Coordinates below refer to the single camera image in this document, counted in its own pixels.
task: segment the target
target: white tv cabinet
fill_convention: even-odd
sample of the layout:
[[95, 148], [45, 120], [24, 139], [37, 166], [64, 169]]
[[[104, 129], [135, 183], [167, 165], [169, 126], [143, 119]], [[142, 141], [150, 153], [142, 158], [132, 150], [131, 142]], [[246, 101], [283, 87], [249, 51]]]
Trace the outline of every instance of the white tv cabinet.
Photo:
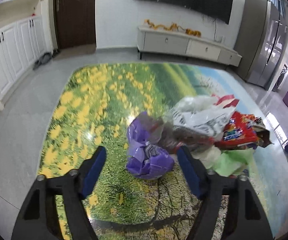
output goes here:
[[143, 52], [152, 52], [201, 58], [237, 67], [242, 58], [221, 43], [182, 32], [154, 30], [144, 25], [138, 27], [137, 48], [140, 59]]

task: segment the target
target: green plastic wrapper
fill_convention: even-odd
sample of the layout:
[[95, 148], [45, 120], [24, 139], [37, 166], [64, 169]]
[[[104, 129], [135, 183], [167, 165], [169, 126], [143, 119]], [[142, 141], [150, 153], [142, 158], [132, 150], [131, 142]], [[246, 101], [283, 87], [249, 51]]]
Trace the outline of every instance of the green plastic wrapper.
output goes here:
[[223, 151], [213, 165], [214, 171], [224, 177], [238, 175], [254, 162], [254, 149]]

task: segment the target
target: purple plastic bag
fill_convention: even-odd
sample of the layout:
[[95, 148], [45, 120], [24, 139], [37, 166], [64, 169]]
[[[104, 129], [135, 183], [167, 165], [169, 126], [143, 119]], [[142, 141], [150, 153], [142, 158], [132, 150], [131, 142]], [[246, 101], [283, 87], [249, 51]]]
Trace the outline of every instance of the purple plastic bag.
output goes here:
[[174, 160], [166, 150], [148, 143], [149, 135], [138, 118], [127, 128], [128, 155], [131, 157], [126, 168], [139, 179], [158, 179], [174, 166]]

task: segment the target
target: refrigerator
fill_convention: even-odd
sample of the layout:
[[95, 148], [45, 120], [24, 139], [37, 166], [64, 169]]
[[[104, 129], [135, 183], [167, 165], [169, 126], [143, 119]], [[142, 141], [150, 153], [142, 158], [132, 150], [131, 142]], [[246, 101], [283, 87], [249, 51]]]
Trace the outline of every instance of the refrigerator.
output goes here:
[[246, 82], [265, 87], [276, 72], [288, 27], [268, 0], [245, 0], [234, 50], [241, 56], [237, 74]]

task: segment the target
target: screw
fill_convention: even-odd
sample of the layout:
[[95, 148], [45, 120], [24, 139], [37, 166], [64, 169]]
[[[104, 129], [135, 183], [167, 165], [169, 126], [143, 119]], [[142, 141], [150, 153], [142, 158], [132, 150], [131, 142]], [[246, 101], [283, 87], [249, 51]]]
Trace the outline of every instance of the screw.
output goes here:
[[38, 176], [37, 176], [37, 180], [38, 180], [38, 181], [42, 181], [42, 180], [44, 180], [44, 179], [46, 179], [46, 176], [45, 176], [45, 175], [38, 175]]
[[72, 169], [69, 171], [69, 175], [71, 175], [71, 176], [75, 176], [77, 173], [78, 173], [78, 170], [76, 170], [76, 169]]
[[208, 175], [214, 175], [215, 171], [213, 169], [208, 169], [207, 173], [208, 173]]
[[241, 181], [247, 181], [249, 178], [248, 178], [247, 176], [245, 176], [245, 175], [240, 175], [240, 176], [239, 176], [239, 179], [240, 179]]

